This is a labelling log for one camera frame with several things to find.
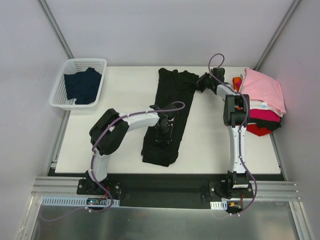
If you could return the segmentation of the pink t shirt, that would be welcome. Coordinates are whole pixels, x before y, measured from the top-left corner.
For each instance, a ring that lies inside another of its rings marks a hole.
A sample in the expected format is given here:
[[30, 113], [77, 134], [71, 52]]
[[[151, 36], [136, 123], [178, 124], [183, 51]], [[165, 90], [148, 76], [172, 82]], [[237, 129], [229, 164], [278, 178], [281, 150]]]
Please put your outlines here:
[[249, 100], [266, 102], [283, 115], [286, 114], [282, 88], [276, 80], [248, 67], [245, 68], [244, 73], [246, 77], [240, 93], [249, 95]]

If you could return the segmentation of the magenta t shirt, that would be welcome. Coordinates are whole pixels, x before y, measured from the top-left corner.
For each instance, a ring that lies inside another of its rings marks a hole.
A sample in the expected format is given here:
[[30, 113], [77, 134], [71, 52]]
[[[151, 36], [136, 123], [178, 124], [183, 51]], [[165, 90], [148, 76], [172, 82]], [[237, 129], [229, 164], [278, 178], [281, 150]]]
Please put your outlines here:
[[281, 117], [272, 110], [251, 109], [250, 117], [252, 119], [259, 119], [259, 120], [264, 120], [269, 122], [277, 122], [277, 123], [281, 122]]

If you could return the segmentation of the red t shirt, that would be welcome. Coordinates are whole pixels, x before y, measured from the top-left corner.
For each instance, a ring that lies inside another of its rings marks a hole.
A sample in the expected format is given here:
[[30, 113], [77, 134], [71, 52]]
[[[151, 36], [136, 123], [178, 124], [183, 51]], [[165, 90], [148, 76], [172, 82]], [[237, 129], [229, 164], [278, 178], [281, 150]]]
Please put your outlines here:
[[246, 130], [259, 137], [272, 133], [272, 131], [267, 129], [266, 127], [258, 127], [257, 124], [248, 124]]

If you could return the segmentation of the white plastic laundry basket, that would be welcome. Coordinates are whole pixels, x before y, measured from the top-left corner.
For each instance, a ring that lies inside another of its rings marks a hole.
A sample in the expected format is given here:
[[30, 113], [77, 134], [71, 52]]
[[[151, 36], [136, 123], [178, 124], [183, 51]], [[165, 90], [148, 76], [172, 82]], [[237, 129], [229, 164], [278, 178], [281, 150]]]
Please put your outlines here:
[[[75, 98], [70, 100], [67, 98], [64, 75], [74, 75], [78, 72], [84, 72], [88, 68], [93, 68], [95, 71], [101, 74], [97, 95], [95, 100], [90, 104], [76, 104]], [[51, 95], [49, 97], [49, 104], [52, 107], [61, 108], [65, 111], [95, 107], [100, 99], [106, 69], [107, 61], [103, 58], [71, 58], [66, 60], [57, 74]]]

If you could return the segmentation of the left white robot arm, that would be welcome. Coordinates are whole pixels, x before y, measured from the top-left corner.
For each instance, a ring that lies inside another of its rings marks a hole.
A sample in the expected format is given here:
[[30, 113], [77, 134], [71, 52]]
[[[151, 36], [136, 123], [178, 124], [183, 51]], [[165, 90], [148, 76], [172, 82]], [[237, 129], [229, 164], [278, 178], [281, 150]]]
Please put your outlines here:
[[119, 113], [113, 108], [108, 109], [89, 131], [92, 158], [87, 171], [91, 179], [88, 188], [96, 195], [105, 191], [104, 180], [108, 175], [111, 154], [117, 151], [130, 131], [154, 128], [155, 143], [166, 150], [172, 141], [174, 119], [184, 108], [183, 102], [175, 101], [164, 108], [151, 105], [145, 110], [132, 113]]

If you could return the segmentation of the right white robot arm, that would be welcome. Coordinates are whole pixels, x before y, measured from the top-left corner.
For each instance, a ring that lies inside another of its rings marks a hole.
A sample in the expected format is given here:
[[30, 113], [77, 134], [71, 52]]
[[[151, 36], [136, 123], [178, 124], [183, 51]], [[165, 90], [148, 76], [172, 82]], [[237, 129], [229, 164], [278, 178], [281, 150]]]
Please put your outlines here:
[[250, 187], [245, 151], [249, 96], [242, 96], [225, 82], [223, 67], [210, 68], [198, 79], [195, 87], [201, 92], [209, 89], [224, 100], [223, 123], [229, 133], [230, 163], [225, 181], [214, 187], [214, 193], [225, 199], [235, 198]]

